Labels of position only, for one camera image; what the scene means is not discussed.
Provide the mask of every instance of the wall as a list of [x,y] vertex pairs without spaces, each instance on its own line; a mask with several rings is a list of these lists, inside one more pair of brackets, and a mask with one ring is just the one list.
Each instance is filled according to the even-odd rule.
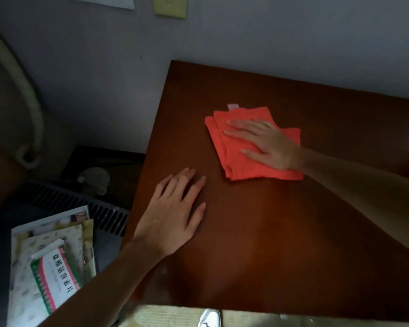
[[0,0],[1,34],[83,144],[145,152],[171,59],[409,98],[409,0],[188,0],[186,21],[135,4]]

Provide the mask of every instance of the orange-red towel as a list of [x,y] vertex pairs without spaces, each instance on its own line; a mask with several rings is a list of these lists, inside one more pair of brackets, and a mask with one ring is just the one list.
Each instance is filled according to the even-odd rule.
[[[277,178],[283,180],[302,180],[303,174],[299,171],[279,171],[267,165],[251,160],[241,153],[241,149],[259,152],[254,144],[243,139],[232,138],[223,133],[225,129],[233,130],[227,125],[228,120],[260,119],[272,123],[273,118],[267,107],[257,109],[237,108],[230,111],[214,111],[214,116],[204,120],[212,141],[217,150],[221,165],[230,180],[243,180],[256,177]],[[300,129],[280,129],[287,137],[300,145]]]

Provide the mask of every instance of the vent grille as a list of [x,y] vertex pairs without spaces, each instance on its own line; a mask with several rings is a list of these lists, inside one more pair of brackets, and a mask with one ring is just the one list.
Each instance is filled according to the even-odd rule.
[[94,228],[124,236],[129,211],[104,203],[91,196],[75,193],[45,181],[28,181],[15,193],[16,200],[57,214],[87,205]]

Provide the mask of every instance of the person's left arm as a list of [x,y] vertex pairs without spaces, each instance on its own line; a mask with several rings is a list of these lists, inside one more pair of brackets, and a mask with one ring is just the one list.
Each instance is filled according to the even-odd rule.
[[188,242],[202,220],[202,203],[188,221],[192,204],[205,185],[202,177],[183,192],[195,170],[168,176],[156,187],[135,236],[119,256],[80,289],[40,327],[109,327],[144,276],[164,257]]

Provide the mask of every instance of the wooden table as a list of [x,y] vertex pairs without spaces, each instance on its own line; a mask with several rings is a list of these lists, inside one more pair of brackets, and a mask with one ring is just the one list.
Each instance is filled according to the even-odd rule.
[[224,177],[204,119],[229,103],[268,106],[302,146],[409,177],[407,99],[172,61],[124,242],[156,184],[193,167],[205,218],[164,261],[178,305],[409,321],[409,250],[310,178]]

